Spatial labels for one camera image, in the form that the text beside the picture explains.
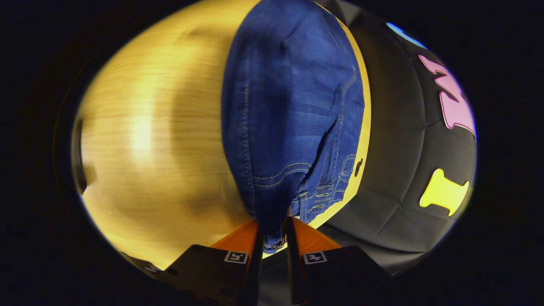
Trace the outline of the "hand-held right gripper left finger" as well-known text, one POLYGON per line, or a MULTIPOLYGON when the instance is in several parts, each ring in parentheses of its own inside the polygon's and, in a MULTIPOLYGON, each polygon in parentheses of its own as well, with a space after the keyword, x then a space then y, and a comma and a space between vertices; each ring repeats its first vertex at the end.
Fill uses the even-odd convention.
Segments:
POLYGON ((165 283, 202 306, 255 306, 264 235, 251 221, 212 246, 194 244, 165 270, 165 283))

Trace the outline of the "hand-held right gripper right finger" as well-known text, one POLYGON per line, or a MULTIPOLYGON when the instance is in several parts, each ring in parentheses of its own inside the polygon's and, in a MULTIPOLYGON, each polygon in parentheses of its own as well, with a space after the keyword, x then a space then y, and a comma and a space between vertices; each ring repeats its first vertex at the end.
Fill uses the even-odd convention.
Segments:
POLYGON ((359 246, 342 247, 294 217, 284 221, 291 301, 298 306, 365 306, 390 275, 359 246))

